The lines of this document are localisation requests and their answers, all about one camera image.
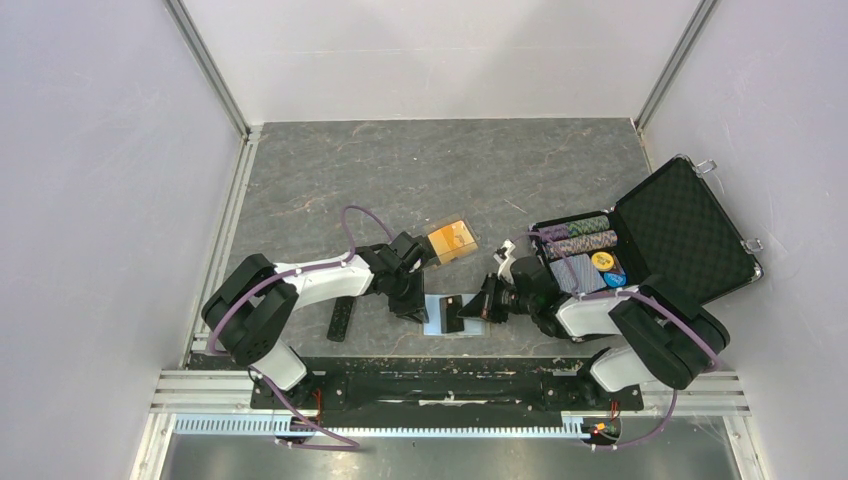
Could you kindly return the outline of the beige leather card holder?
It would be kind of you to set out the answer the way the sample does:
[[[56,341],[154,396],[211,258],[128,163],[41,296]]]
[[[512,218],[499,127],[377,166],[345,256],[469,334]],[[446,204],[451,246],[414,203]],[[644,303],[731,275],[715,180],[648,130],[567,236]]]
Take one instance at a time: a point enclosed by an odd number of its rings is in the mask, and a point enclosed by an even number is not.
[[[462,317],[459,311],[473,298],[472,294],[425,295],[425,337],[482,338],[489,335],[488,324],[480,318]]]

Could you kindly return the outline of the black card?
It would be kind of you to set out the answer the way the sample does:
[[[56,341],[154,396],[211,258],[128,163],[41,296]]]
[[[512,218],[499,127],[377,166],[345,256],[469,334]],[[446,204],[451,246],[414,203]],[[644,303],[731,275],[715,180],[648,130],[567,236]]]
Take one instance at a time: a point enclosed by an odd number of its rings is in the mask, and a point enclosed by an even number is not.
[[[463,306],[461,295],[442,297],[439,300],[440,332],[442,334],[455,334],[465,330],[464,319],[457,316],[458,310]]]

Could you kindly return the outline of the clear acrylic card tray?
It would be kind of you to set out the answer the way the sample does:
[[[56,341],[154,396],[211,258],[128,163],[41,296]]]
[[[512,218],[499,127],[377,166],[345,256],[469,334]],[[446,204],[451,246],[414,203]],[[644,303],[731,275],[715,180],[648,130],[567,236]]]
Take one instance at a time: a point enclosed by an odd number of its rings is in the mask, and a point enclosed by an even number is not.
[[[426,225],[416,226],[413,236],[422,236],[430,244],[433,257],[425,269],[448,265],[474,253],[479,248],[480,236],[465,216],[449,215]]]

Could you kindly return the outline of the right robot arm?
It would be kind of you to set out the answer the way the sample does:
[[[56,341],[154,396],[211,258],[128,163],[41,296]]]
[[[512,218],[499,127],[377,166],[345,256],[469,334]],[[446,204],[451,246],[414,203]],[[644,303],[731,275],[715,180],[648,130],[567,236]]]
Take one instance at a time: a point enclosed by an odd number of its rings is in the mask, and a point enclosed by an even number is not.
[[[457,315],[491,323],[528,315],[556,338],[623,338],[624,345],[601,350],[580,370],[578,396],[591,408],[602,408],[619,391],[651,381],[684,390],[718,367],[718,356],[730,343],[718,319],[661,275],[629,288],[571,295],[535,257],[502,263]]]

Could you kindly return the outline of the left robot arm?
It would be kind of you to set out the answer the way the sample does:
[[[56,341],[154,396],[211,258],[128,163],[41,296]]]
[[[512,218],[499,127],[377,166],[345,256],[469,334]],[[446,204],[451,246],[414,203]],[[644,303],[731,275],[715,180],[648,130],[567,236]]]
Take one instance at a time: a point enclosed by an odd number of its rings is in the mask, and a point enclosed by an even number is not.
[[[273,263],[263,254],[250,255],[202,307],[211,330],[207,352],[256,371],[288,406],[302,407],[313,397],[314,381],[281,338],[291,314],[327,300],[377,294],[395,316],[421,323],[423,270],[435,257],[426,237],[406,232],[387,244],[315,262]]]

